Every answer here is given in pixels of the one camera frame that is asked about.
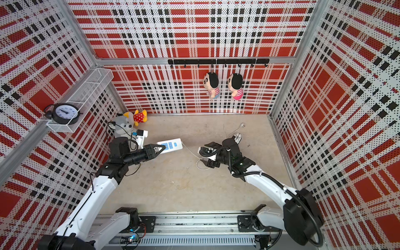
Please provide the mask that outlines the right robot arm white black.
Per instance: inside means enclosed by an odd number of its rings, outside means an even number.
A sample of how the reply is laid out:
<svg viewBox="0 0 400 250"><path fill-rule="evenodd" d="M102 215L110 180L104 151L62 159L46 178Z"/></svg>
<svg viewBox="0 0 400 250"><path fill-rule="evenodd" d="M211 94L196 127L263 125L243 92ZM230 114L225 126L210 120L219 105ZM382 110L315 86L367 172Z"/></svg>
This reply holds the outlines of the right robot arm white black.
<svg viewBox="0 0 400 250"><path fill-rule="evenodd" d="M253 209L248 216L238 218L238 229L242 232L267 232L271 229L283 231L299 245L310 243L322 247L322 227L325 223L311 192L297 190L283 184L264 172L253 160L240 151L240 135L225 139L221 144L211 142L199 148L201 160L208 168L226 165L232 177L253 185L271 198L279 210L265 204Z"/></svg>

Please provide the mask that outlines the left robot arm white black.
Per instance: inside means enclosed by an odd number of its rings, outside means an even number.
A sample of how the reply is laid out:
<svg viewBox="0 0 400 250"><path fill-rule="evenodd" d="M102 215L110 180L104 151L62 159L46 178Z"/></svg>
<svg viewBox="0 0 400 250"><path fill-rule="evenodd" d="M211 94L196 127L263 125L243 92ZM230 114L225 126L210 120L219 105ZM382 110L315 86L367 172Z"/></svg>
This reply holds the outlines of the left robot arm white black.
<svg viewBox="0 0 400 250"><path fill-rule="evenodd" d="M96 172L91 187L70 216L51 235L44 235L40 250L101 250L118 233L141 226L136 208L121 207L95 231L91 227L108 197L119 186L132 165L160 155L168 144L148 144L131 151L128 138L113 139L108 161Z"/></svg>

